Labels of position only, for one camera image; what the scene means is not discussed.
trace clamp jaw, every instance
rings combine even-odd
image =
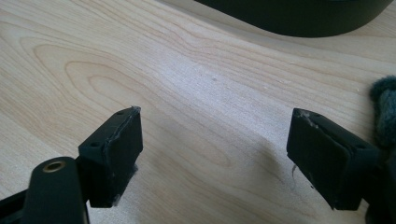
[[[121,110],[79,147],[74,160],[39,164],[29,189],[0,202],[0,223],[89,223],[91,207],[117,205],[143,149],[140,107]]]
[[[377,81],[373,146],[320,114],[293,110],[288,157],[331,208],[370,204],[368,224],[396,223],[396,77]]]

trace metal ring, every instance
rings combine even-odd
[[[66,166],[65,161],[53,161],[43,168],[44,173],[53,173],[63,169]]]

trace gray fabric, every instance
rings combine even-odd
[[[396,145],[396,77],[378,80],[371,89],[375,103],[375,138],[383,148]]]

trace black plastic part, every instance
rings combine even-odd
[[[393,223],[396,223],[396,148],[385,163],[384,198]]]
[[[280,35],[322,37],[355,30],[392,0],[195,0]]]
[[[0,224],[20,223],[26,190],[0,201]]]
[[[379,159],[376,147],[320,114],[295,108],[288,156],[331,208],[358,209],[367,176]]]
[[[84,196],[91,207],[116,205],[136,171],[143,149],[140,107],[121,110],[79,147]]]
[[[393,224],[388,210],[376,209],[370,205],[365,216],[366,224]]]
[[[51,159],[33,170],[21,223],[89,223],[74,159]]]

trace wood grain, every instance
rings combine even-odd
[[[396,73],[396,3],[357,31],[271,34],[181,0],[0,2],[0,199],[142,107],[144,151],[92,223],[363,223],[288,159],[291,110],[372,140],[372,82]]]

